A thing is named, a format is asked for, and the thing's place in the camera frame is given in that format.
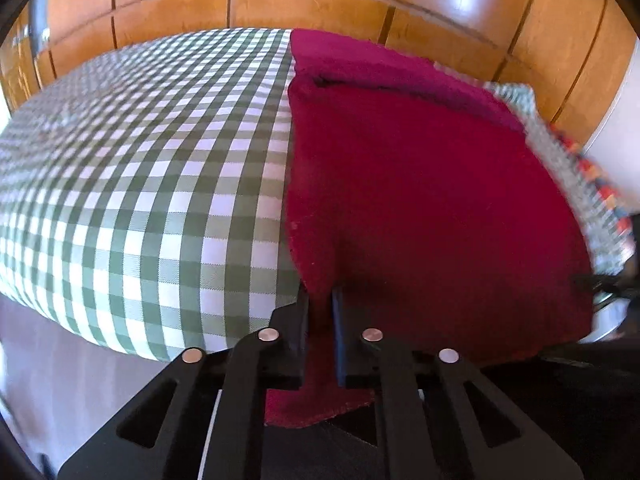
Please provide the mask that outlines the dark red knit garment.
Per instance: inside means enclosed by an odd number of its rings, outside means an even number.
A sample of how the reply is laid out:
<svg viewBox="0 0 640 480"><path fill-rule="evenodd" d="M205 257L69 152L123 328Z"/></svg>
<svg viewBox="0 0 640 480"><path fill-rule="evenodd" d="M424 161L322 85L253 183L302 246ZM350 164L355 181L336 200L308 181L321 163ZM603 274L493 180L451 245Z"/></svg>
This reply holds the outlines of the dark red knit garment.
<svg viewBox="0 0 640 480"><path fill-rule="evenodd" d="M285 231L311 301L303 387L266 421L304 428L369 403L337 385L329 299L411 349L477 366L586 336L582 231L522 124L423 58L296 29Z"/></svg>

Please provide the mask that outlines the multicolour checked fleece blanket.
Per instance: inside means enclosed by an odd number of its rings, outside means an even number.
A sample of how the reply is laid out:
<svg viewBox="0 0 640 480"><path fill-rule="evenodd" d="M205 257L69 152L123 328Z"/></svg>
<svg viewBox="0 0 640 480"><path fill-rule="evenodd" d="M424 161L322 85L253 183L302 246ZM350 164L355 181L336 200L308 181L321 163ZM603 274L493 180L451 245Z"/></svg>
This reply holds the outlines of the multicolour checked fleece blanket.
<svg viewBox="0 0 640 480"><path fill-rule="evenodd" d="M576 141L555 126L551 126L550 131L560 142L564 151L570 155L570 160L577 167L578 174L586 179L587 184L596 194L597 203L613 215L617 232L630 235L631 220L618 189L608 180L604 171L582 151Z"/></svg>

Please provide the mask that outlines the black jacket with zipper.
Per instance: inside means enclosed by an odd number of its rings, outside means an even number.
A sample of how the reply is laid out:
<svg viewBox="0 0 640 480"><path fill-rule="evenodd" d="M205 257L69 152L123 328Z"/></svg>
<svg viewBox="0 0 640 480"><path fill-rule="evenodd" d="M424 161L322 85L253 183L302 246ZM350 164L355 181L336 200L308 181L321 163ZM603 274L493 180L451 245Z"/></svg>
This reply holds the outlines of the black jacket with zipper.
<svg viewBox="0 0 640 480"><path fill-rule="evenodd" d="M639 475L639 341L578 344L484 368L483 374L579 467L585 479ZM260 427L255 456L231 452L204 478L233 464L255 479L383 479L372 408L306 429Z"/></svg>

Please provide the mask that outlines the green white checked bedsheet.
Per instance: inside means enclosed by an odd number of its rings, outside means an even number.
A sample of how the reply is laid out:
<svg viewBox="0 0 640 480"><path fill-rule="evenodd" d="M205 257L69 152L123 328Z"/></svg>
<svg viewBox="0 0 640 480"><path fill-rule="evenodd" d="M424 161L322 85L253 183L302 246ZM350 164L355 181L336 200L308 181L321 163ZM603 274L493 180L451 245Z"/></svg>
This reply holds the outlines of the green white checked bedsheet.
<svg viewBox="0 0 640 480"><path fill-rule="evenodd" d="M307 290L285 231L294 30L135 44L28 100L1 136L2 294L95 344L168 361L234 346ZM591 270L579 275L623 270L630 235L597 203L532 89L430 62L522 124L582 231Z"/></svg>

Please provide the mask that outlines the wooden wardrobe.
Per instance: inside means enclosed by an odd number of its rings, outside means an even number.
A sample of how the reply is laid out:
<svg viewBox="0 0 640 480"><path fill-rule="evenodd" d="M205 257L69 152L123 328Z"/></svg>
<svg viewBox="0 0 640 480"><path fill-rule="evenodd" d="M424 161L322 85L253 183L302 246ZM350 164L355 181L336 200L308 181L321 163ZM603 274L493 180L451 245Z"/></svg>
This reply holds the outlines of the wooden wardrobe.
<svg viewBox="0 0 640 480"><path fill-rule="evenodd" d="M529 84L542 117L579 144L597 131L639 47L617 0L26 0L1 44L6 105L102 53L232 27L327 30Z"/></svg>

